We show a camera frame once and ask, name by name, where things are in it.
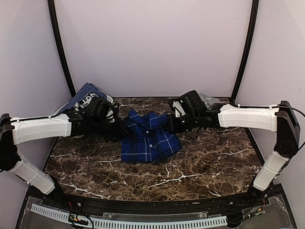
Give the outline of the blue plaid long sleeve shirt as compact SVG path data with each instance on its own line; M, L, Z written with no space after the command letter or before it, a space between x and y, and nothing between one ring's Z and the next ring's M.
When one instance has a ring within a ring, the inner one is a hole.
M124 123L132 135L121 140L121 160L128 163L154 163L167 159L182 148L179 138L165 129L168 114L140 115L131 110Z

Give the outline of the grey polo shirt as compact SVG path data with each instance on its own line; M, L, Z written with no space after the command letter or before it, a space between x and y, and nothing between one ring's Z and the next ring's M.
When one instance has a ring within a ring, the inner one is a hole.
M228 98L216 98L216 97L211 97L211 96L205 95L203 93L199 93L199 96L207 108L211 107L213 104L223 104L223 103L228 104L229 103Z

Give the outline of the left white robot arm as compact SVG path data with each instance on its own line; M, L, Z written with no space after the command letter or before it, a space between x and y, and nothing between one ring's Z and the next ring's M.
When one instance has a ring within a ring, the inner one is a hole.
M98 133L107 141L119 141L131 132L123 120L108 115L105 117L86 112L69 111L45 117L0 118L0 170L14 173L27 184L48 196L57 208L67 204L67 197L54 178L42 172L18 152L19 144L53 137L75 137Z

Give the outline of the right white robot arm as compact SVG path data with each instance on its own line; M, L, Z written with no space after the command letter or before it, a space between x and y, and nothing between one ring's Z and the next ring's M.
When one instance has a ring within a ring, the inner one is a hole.
M243 197L243 203L253 207L262 198L262 193L281 173L298 151L301 128L295 112L304 113L291 107L288 101L269 106L233 105L218 99L191 102L186 98L172 99L169 106L173 111L168 129L184 133L194 128L253 128L276 133L276 144L270 156L255 176L252 187Z

